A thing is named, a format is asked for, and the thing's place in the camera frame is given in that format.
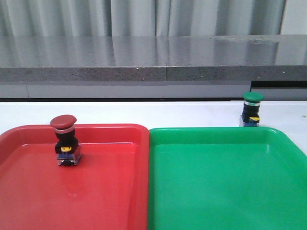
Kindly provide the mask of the red mushroom push button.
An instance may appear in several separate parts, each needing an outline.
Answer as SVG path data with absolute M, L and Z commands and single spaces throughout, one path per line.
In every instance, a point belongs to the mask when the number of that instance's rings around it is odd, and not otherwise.
M 55 145 L 58 166 L 76 166 L 82 156 L 81 146 L 75 137 L 76 121 L 73 115 L 59 115 L 50 121 L 58 139 Z

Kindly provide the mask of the green mushroom push button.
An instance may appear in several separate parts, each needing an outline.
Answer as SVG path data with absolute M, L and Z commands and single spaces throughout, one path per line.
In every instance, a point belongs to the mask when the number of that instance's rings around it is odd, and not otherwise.
M 258 127 L 260 122 L 259 108 L 264 96 L 259 92 L 246 92 L 243 94 L 244 106 L 240 122 L 243 127 Z

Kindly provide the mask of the grey stone counter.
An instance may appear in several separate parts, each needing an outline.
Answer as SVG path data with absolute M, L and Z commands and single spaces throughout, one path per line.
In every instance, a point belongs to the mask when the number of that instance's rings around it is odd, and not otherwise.
M 305 35 L 2 36 L 0 98 L 237 100 L 307 98 Z

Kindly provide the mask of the green plastic tray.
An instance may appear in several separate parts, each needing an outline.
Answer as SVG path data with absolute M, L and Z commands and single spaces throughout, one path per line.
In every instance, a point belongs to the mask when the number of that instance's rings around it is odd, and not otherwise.
M 148 229 L 304 230 L 307 157 L 268 127 L 150 131 Z

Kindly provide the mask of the red plastic tray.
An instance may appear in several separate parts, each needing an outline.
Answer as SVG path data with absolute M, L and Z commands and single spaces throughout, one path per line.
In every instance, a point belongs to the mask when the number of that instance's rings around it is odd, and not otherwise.
M 3 230 L 147 228 L 149 131 L 135 124 L 77 125 L 82 157 L 58 166 L 49 125 L 0 137 Z

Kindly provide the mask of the grey pleated curtain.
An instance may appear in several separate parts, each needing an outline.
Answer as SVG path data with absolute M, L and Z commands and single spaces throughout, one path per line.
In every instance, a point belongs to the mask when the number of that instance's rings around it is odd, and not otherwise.
M 283 0 L 3 0 L 3 36 L 277 35 Z

